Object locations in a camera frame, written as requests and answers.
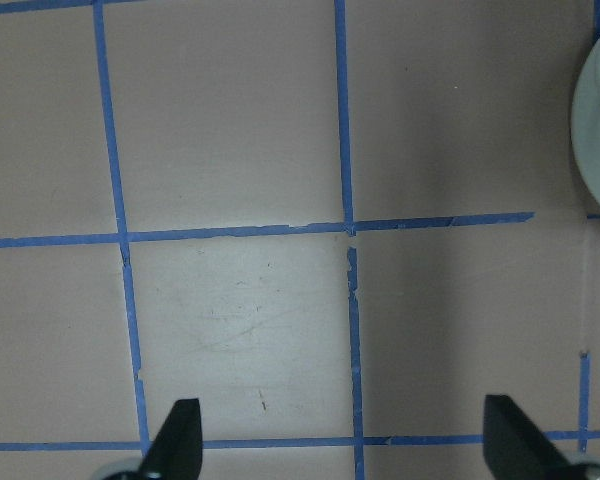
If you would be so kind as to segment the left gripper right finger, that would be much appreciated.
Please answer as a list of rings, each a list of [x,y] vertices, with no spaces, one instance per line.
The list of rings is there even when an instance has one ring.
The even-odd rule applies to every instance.
[[[494,479],[557,479],[571,463],[508,395],[484,399],[483,457]]]

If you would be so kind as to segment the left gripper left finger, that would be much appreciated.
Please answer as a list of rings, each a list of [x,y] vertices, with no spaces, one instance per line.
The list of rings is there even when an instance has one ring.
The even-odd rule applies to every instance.
[[[177,400],[138,467],[137,477],[196,480],[202,464],[200,402],[198,399]]]

